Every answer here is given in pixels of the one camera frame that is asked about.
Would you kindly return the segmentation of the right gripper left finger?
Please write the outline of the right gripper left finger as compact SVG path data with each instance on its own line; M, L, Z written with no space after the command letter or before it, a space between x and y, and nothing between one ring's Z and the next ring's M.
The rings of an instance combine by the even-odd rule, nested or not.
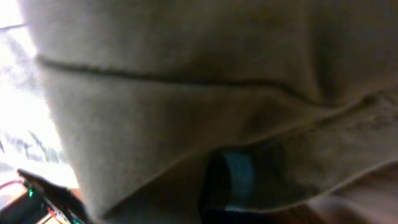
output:
M24 169L18 169L17 173L24 179L24 185L29 190L43 196L44 202L61 211L70 223L90 223L83 202L69 188L53 184Z

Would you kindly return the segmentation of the khaki shorts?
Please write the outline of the khaki shorts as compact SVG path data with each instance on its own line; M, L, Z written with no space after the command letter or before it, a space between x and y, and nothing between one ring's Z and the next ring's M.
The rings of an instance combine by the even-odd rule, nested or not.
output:
M199 223L208 164L263 154L284 210L397 160L396 0L21 1L98 223Z

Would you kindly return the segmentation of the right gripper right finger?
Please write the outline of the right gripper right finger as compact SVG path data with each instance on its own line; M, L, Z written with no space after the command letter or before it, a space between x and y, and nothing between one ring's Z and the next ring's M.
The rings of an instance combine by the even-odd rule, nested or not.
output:
M222 152L212 158L198 202L205 224L265 223L280 184L280 165L263 154Z

